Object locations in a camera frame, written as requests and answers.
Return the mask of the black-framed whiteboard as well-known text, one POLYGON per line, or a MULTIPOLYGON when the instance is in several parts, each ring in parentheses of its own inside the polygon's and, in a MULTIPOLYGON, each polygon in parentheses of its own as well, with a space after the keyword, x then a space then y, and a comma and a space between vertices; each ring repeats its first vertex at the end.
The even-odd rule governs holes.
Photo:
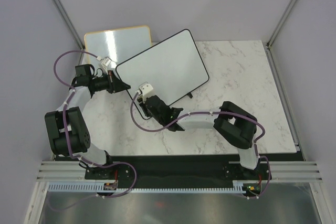
POLYGON ((209 74, 188 29, 155 44, 116 66, 120 80, 130 85, 134 97, 149 83, 158 97, 172 105, 209 81, 209 74))

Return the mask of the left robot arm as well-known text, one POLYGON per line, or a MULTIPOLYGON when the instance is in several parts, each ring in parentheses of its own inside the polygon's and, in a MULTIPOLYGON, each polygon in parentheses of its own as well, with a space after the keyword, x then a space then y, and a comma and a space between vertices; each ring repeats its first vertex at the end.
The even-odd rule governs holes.
POLYGON ((91 167, 104 179, 114 175, 115 166, 107 151, 91 143, 88 127, 82 112, 96 92, 119 93, 131 88, 109 70, 96 77, 92 65, 75 67, 76 76, 69 87, 64 103, 45 115, 50 148, 55 155, 78 159, 91 167))

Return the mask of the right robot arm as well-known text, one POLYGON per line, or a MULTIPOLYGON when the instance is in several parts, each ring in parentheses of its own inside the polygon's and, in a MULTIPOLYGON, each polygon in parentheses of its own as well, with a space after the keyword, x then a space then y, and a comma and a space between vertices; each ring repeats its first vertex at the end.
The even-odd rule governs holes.
POLYGON ((222 106, 213 110, 187 112, 183 108, 166 105, 157 95, 148 98, 141 95, 136 100, 145 114, 162 126, 159 131, 215 130, 230 145, 237 148, 241 175, 246 179, 258 175, 258 154, 254 136, 259 124, 254 116, 239 106, 225 101, 222 106))

